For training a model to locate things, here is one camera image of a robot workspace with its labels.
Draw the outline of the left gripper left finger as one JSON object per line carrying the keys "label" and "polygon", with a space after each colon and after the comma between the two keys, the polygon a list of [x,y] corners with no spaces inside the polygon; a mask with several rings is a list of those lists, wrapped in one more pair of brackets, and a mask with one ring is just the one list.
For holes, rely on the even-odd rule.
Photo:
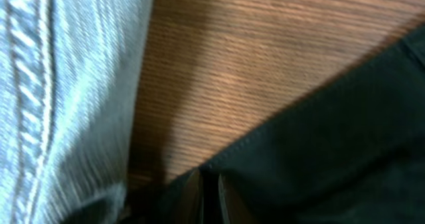
{"label": "left gripper left finger", "polygon": [[175,208],[178,224],[199,224],[203,218],[203,179],[198,169],[191,172]]}

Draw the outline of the folded light blue jeans shorts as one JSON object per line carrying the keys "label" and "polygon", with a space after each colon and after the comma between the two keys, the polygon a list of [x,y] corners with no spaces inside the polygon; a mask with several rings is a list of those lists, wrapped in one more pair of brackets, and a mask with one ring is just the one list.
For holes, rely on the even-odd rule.
{"label": "folded light blue jeans shorts", "polygon": [[115,223],[153,0],[1,0],[1,222]]}

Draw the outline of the black shorts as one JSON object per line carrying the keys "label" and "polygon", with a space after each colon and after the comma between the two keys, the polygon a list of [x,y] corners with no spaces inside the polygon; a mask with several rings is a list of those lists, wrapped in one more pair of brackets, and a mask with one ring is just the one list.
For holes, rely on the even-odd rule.
{"label": "black shorts", "polygon": [[202,223],[223,223],[218,177],[256,223],[424,222],[424,27],[275,115],[154,197],[127,223],[176,223],[192,171]]}

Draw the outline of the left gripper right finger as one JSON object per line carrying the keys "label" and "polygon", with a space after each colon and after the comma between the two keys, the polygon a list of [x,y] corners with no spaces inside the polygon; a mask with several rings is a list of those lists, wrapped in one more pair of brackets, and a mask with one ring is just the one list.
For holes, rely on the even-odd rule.
{"label": "left gripper right finger", "polygon": [[224,224],[256,224],[254,216],[224,175],[218,177],[218,196]]}

